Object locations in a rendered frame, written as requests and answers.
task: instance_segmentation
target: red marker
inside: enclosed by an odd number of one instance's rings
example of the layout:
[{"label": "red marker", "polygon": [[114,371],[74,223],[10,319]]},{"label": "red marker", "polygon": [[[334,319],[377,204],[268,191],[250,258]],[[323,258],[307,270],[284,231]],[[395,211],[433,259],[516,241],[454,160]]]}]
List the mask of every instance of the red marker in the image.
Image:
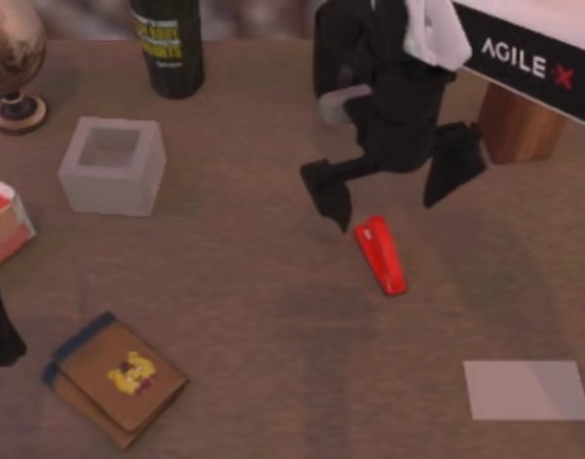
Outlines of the red marker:
[{"label": "red marker", "polygon": [[386,295],[407,290],[397,248],[383,217],[371,217],[355,228],[360,249]]}]

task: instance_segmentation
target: globe stand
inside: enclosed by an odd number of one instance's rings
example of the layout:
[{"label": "globe stand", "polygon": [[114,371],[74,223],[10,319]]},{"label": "globe stand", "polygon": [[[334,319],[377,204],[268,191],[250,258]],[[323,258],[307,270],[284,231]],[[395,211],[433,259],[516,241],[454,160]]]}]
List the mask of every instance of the globe stand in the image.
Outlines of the globe stand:
[{"label": "globe stand", "polygon": [[38,96],[12,93],[0,100],[0,131],[10,136],[28,134],[40,127],[48,105]]}]

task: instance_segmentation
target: brown table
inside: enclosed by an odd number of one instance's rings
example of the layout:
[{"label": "brown table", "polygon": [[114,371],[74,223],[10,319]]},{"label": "brown table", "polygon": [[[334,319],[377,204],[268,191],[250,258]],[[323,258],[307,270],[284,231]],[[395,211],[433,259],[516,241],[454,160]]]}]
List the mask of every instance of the brown table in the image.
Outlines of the brown table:
[{"label": "brown table", "polygon": [[[148,89],[137,43],[51,43],[34,89],[50,122],[0,135],[0,180],[39,236],[0,269],[30,354],[0,370],[0,459],[119,457],[38,380],[53,349],[111,310],[177,363],[188,393],[126,455],[279,459],[585,458],[585,424],[474,424],[463,360],[576,359],[585,382],[585,130],[566,155],[499,167],[431,211],[425,171],[353,184],[411,290],[384,298],[350,236],[297,175],[358,153],[325,126],[303,41],[207,45],[185,101]],[[485,83],[448,91],[473,120]],[[69,211],[56,171],[78,117],[152,119],[168,155],[148,219]]]}]

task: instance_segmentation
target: yellow cartoon bear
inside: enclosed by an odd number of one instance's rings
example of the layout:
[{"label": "yellow cartoon bear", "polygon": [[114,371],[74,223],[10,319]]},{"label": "yellow cartoon bear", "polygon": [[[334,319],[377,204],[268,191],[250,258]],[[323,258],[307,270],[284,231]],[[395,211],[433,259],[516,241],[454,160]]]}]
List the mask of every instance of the yellow cartoon bear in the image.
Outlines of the yellow cartoon bear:
[{"label": "yellow cartoon bear", "polygon": [[157,370],[149,359],[138,352],[130,352],[127,360],[116,370],[108,373],[117,389],[127,395],[140,395],[148,390],[155,381]]}]

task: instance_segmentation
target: red and white box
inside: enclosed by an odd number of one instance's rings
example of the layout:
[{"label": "red and white box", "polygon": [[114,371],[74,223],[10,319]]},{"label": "red and white box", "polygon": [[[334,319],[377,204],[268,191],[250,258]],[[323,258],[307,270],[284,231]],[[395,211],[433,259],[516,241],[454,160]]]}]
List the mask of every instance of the red and white box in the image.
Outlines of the red and white box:
[{"label": "red and white box", "polygon": [[35,237],[18,193],[0,182],[0,265]]}]

